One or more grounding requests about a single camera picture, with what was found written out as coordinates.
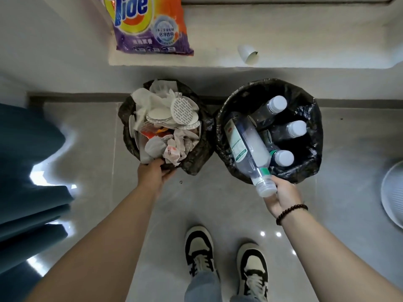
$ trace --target hand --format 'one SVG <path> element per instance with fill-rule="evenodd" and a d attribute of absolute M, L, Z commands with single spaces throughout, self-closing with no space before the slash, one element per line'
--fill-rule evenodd
<path fill-rule="evenodd" d="M 277 186 L 277 195 L 263 198 L 269 212 L 275 217 L 284 212 L 286 209 L 301 204 L 301 196 L 295 184 L 289 183 L 286 180 L 271 176 L 271 180 Z"/>
<path fill-rule="evenodd" d="M 157 197 L 160 195 L 164 183 L 176 172 L 176 170 L 162 171 L 162 164 L 164 164 L 162 159 L 156 159 L 148 165 L 140 164 L 139 168 L 137 169 L 139 178 L 139 183 L 137 186 L 154 191 Z"/>

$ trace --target tiled floor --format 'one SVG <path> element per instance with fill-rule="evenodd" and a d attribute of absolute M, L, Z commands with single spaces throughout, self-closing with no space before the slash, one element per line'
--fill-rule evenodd
<path fill-rule="evenodd" d="M 139 162 L 124 146 L 118 106 L 45 104 L 47 117 L 67 142 L 58 157 L 36 170 L 44 170 L 51 184 L 77 186 L 72 211 L 62 220 L 70 226 L 70 236 L 37 256 L 45 269 L 136 186 Z M 323 108 L 322 115 L 323 163 L 318 175 L 298 185 L 304 200 L 350 249 L 403 289 L 403 231 L 380 204 L 382 177 L 403 158 L 403 110 Z M 195 224 L 203 224 L 213 236 L 224 301 L 237 290 L 235 255 L 247 239 L 265 250 L 272 302 L 317 300 L 288 239 L 254 187 L 230 176 L 214 154 L 197 176 L 180 170 L 164 187 L 128 301 L 183 301 L 190 280 L 183 239 Z"/>

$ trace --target black and white sneaker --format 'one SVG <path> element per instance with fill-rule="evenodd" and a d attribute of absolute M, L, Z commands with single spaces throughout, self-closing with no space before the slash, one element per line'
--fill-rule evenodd
<path fill-rule="evenodd" d="M 196 226 L 186 233 L 184 251 L 192 277 L 201 271 L 217 274 L 213 259 L 213 240 L 206 228 Z"/>
<path fill-rule="evenodd" d="M 246 243 L 238 251 L 237 267 L 239 273 L 239 295 L 248 295 L 260 302 L 267 302 L 266 260 L 259 246 Z"/>

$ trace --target plastic bottle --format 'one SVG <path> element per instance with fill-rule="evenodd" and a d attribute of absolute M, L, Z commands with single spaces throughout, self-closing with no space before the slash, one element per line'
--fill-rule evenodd
<path fill-rule="evenodd" d="M 269 130 L 264 130 L 259 133 L 264 145 L 271 155 L 270 166 L 287 167 L 294 163 L 294 154 L 290 151 L 280 149 L 272 142 Z"/>
<path fill-rule="evenodd" d="M 268 167 L 271 156 L 250 119 L 231 112 L 224 127 L 237 169 L 251 178 L 260 197 L 277 192 Z"/>
<path fill-rule="evenodd" d="M 284 125 L 273 126 L 269 130 L 272 142 L 277 143 L 287 139 L 298 138 L 306 134 L 306 123 L 304 121 L 294 121 Z"/>
<path fill-rule="evenodd" d="M 250 117 L 254 122 L 256 129 L 262 129 L 269 126 L 275 119 L 275 115 L 287 107 L 287 100 L 284 96 L 278 95 L 253 112 Z"/>

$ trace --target black garbage bag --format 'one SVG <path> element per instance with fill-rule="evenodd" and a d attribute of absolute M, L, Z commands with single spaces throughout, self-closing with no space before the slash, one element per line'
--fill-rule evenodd
<path fill-rule="evenodd" d="M 191 152 L 187 155 L 187 157 L 181 161 L 179 167 L 181 167 L 185 172 L 189 175 L 196 175 L 201 169 L 204 163 L 209 160 L 211 155 L 214 152 L 214 118 L 209 114 L 206 109 L 206 106 L 201 102 L 199 96 L 192 91 L 188 86 L 181 83 L 180 81 L 173 79 L 166 79 L 166 81 L 176 81 L 178 85 L 178 91 L 182 92 L 182 94 L 186 97 L 189 97 L 192 101 L 194 101 L 200 108 L 199 110 L 199 120 L 201 121 L 201 125 L 199 129 L 201 129 L 200 141 L 193 148 Z M 146 89 L 149 89 L 153 81 L 146 82 L 143 86 Z M 129 96 L 124 103 L 120 106 L 118 116 L 121 119 L 124 128 L 123 128 L 123 141 L 130 153 L 134 155 L 137 159 L 140 160 L 140 152 L 136 146 L 135 140 L 130 137 L 128 130 L 128 118 L 133 112 L 136 111 L 135 102 L 132 97 Z M 163 164 L 161 166 L 162 170 L 173 170 L 176 168 L 173 164 Z"/>
<path fill-rule="evenodd" d="M 277 78 L 268 78 L 250 82 L 236 90 L 225 101 L 216 113 L 216 152 L 225 163 L 231 175 L 252 184 L 252 181 L 235 167 L 228 140 L 223 127 L 224 120 L 231 111 L 238 111 L 249 115 L 276 95 L 287 99 L 287 108 L 275 116 L 272 125 L 285 124 L 291 121 L 302 120 L 307 124 L 307 134 L 290 140 L 277 143 L 281 149 L 289 150 L 294 154 L 295 161 L 289 167 L 270 167 L 271 174 L 299 183 L 305 178 L 315 175 L 322 162 L 323 129 L 322 115 L 316 100 L 306 91 L 281 81 Z"/>

